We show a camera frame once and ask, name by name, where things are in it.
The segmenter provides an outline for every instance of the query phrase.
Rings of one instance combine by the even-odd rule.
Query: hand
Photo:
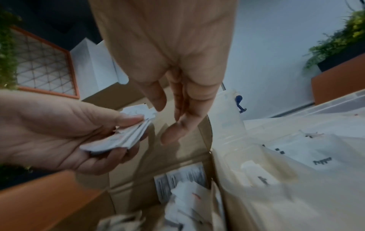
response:
[[[171,143],[207,115],[224,77],[237,0],[89,0],[116,62],[161,111],[166,75],[175,98],[175,124],[161,137]]]
[[[79,146],[142,120],[77,100],[1,90],[0,163],[103,174],[136,155],[139,143],[98,157]]]

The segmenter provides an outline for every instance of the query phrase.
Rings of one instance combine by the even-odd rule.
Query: person's right hand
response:
[[[161,137],[178,140],[198,126],[221,85],[237,0],[89,0],[110,53],[130,81],[161,111],[165,74],[176,123]]]

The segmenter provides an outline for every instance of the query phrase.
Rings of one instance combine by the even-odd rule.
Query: white wall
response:
[[[348,0],[359,10],[358,0]],[[275,116],[313,102],[310,79],[317,67],[303,71],[308,49],[343,28],[350,14],[345,0],[243,0],[223,81],[247,108],[243,119]]]

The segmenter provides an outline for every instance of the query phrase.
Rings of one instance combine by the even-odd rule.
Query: cardboard box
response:
[[[162,84],[166,86],[167,83],[162,80]],[[202,162],[209,184],[211,179],[219,183],[211,152],[213,143],[212,121],[209,121],[208,117],[194,131],[178,142],[166,146],[160,144],[159,140],[163,131],[175,122],[172,91],[168,86],[164,90],[167,95],[166,107],[157,114],[153,126],[148,128],[148,138],[140,143],[138,154],[131,161],[120,164],[108,174],[101,176],[77,174],[76,178],[82,185],[102,188],[106,191],[89,205],[64,219],[53,230],[93,230],[101,218],[136,210],[143,210],[143,215],[147,216],[144,230],[149,230],[164,212],[164,205],[160,204],[157,197],[154,176],[182,166]],[[222,131],[223,127],[227,127],[227,122],[224,123],[230,121],[232,116],[235,117],[236,121],[241,122],[239,114],[234,113],[236,111],[234,99],[225,97],[224,100],[232,102],[233,108],[229,108],[229,104],[222,105],[221,102],[218,102],[220,105],[215,106],[213,118],[216,121],[213,125],[216,125],[215,130],[218,132]],[[101,91],[85,101],[119,111],[125,106],[143,103],[152,107],[146,98],[142,98],[142,95],[128,84],[110,86],[109,89]],[[237,127],[234,124],[228,126],[233,126],[236,129],[236,131],[231,131],[231,135],[235,132],[241,133],[242,129],[240,128],[244,128],[242,122],[242,127]],[[225,135],[228,134],[223,132],[217,137],[222,138]],[[217,142],[217,145],[220,148],[224,146],[222,142]],[[235,199],[229,200],[231,201],[230,206],[236,210]]]

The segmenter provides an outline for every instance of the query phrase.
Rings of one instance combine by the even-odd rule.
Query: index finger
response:
[[[194,86],[187,84],[189,108],[180,119],[171,125],[161,136],[163,145],[177,141],[189,132],[193,131],[208,114],[214,98],[217,94],[219,84],[213,86]]]

